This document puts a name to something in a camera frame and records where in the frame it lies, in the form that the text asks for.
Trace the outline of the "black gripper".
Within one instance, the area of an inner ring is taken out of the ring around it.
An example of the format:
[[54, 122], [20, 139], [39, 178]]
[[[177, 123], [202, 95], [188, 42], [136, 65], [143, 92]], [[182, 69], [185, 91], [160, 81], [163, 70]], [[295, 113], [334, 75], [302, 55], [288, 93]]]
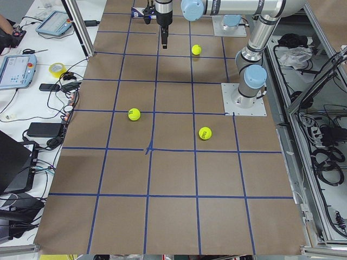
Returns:
[[172, 23], [173, 2], [172, 0], [155, 0], [157, 23], [161, 26], [160, 35], [162, 48], [168, 48], [169, 25]]

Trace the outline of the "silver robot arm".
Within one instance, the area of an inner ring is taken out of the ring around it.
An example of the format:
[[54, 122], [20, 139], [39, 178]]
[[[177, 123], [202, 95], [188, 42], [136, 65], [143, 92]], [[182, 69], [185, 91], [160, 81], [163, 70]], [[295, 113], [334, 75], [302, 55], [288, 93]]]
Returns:
[[269, 38], [282, 17], [299, 11], [306, 1], [181, 1], [181, 11], [188, 21], [196, 21], [204, 15], [255, 15], [258, 16], [248, 43], [236, 55], [240, 75], [238, 89], [232, 93], [232, 101], [241, 108], [251, 108], [258, 91], [264, 86], [267, 72], [260, 64]]

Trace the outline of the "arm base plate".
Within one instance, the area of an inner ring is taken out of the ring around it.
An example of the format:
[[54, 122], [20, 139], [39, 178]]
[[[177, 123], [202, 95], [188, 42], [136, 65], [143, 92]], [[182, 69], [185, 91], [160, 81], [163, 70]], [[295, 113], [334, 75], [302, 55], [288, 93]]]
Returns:
[[258, 99], [261, 96], [260, 90], [256, 97], [248, 98], [239, 93], [238, 83], [222, 83], [221, 89], [225, 115], [267, 116], [263, 98]]
[[215, 36], [246, 37], [245, 24], [241, 15], [213, 16], [213, 30]]

